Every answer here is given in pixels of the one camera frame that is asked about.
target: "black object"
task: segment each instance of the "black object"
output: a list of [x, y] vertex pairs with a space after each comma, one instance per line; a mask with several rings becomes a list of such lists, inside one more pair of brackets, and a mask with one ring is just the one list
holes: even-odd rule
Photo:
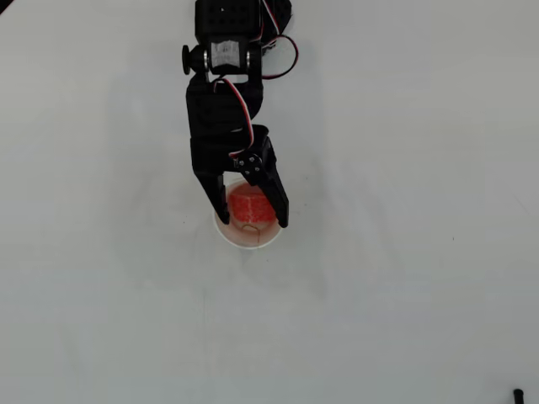
[[515, 404], [524, 404], [524, 391], [516, 389], [513, 394], [515, 395]]
[[[291, 18], [290, 1], [267, 1], [282, 31]], [[260, 33], [262, 40], [257, 39]], [[223, 223], [230, 223], [223, 173], [233, 172], [262, 189], [280, 226], [287, 227], [288, 198], [277, 173], [268, 128], [253, 125], [253, 146], [230, 157], [249, 145], [245, 112], [225, 83], [214, 85], [208, 78], [208, 72], [221, 77], [248, 75], [248, 81], [236, 88], [251, 119], [257, 115], [264, 99], [262, 44], [264, 37], [276, 36], [270, 15], [260, 0], [196, 0], [195, 35], [199, 44], [191, 51], [188, 46], [183, 49], [185, 74], [195, 72], [186, 96], [195, 175]]]
[[12, 2], [13, 0], [7, 0], [7, 2], [4, 2], [4, 4], [0, 4], [0, 14], [6, 11], [6, 8], [8, 8], [9, 4], [11, 4]]

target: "white table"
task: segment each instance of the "white table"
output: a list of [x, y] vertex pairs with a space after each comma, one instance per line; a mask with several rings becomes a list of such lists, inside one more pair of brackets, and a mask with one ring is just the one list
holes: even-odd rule
[[257, 252], [191, 170], [194, 9], [0, 16], [0, 401], [539, 402], [539, 3], [294, 0]]

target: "red object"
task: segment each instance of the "red object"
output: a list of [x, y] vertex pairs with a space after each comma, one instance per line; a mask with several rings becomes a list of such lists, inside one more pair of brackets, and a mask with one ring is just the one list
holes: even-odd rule
[[258, 187], [245, 183], [228, 197], [232, 217], [243, 224], [261, 225], [276, 220], [275, 211]]

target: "red wire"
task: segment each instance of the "red wire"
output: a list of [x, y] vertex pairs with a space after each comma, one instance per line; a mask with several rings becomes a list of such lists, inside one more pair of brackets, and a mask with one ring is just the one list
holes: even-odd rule
[[280, 28], [279, 28], [279, 24], [277, 24], [277, 19], [275, 18], [275, 15], [271, 11], [270, 6], [268, 6], [268, 3], [266, 2], [266, 0], [262, 0], [262, 1], [264, 2], [264, 6], [266, 7], [266, 11], [268, 12], [269, 17], [271, 18], [271, 22], [275, 26], [275, 30], [277, 31], [277, 35], [280, 35]]
[[245, 114], [245, 120], [247, 121], [247, 127], [248, 127], [248, 130], [249, 130], [249, 137], [250, 137], [250, 143], [249, 143], [249, 146], [246, 147], [245, 149], [242, 149], [242, 150], [239, 150], [239, 151], [233, 151], [232, 153], [229, 153], [228, 155], [232, 158], [236, 158], [238, 154], [242, 153], [242, 152], [245, 152], [245, 150], [249, 149], [250, 147], [253, 146], [254, 144], [254, 129], [253, 129], [253, 122], [251, 121], [251, 115], [249, 113], [249, 109], [248, 109], [248, 106], [247, 106], [247, 103], [245, 102], [245, 100], [243, 99], [242, 97], [242, 94], [239, 92], [239, 90], [236, 88], [236, 86], [230, 81], [228, 80], [227, 78], [218, 78], [216, 80], [216, 83], [214, 84], [214, 91], [215, 91], [215, 85], [218, 83], [218, 82], [225, 82], [226, 84], [228, 84], [228, 87], [230, 87], [230, 89], [234, 92], [234, 94], [236, 95], [237, 97], [237, 100], [239, 101], [239, 103], [242, 105], [242, 109], [243, 109], [243, 113]]
[[297, 47], [296, 42], [290, 36], [287, 36], [287, 35], [277, 35], [276, 37], [274, 37], [274, 39], [272, 39], [270, 42], [268, 42], [266, 45], [264, 45], [264, 47], [268, 47], [270, 45], [273, 45], [279, 38], [284, 38], [286, 40], [289, 40], [291, 42], [291, 44], [294, 46], [294, 50], [296, 51], [296, 57], [294, 58], [294, 63], [292, 63], [292, 66], [288, 70], [286, 70], [285, 72], [282, 72], [282, 73], [279, 73], [279, 74], [271, 74], [271, 75], [268, 75], [268, 76], [262, 76], [262, 78], [264, 80], [275, 80], [276, 78], [281, 78], [283, 76], [286, 76], [288, 73], [290, 73], [294, 69], [294, 67], [296, 67], [297, 61], [300, 58], [300, 50]]

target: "white paper cup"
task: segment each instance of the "white paper cup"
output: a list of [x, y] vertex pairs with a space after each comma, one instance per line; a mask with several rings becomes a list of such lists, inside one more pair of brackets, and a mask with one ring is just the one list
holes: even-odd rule
[[[234, 189], [247, 183], [244, 179], [234, 181], [227, 186], [227, 200]], [[279, 222], [271, 223], [263, 230], [257, 230], [254, 226], [245, 226], [243, 229], [234, 224], [234, 220], [231, 218], [231, 224], [225, 225], [217, 214], [213, 215], [213, 220], [216, 225], [217, 231], [221, 234], [222, 238], [231, 243], [234, 247], [242, 248], [245, 250], [257, 250], [259, 248], [269, 246], [282, 232], [279, 226]]]

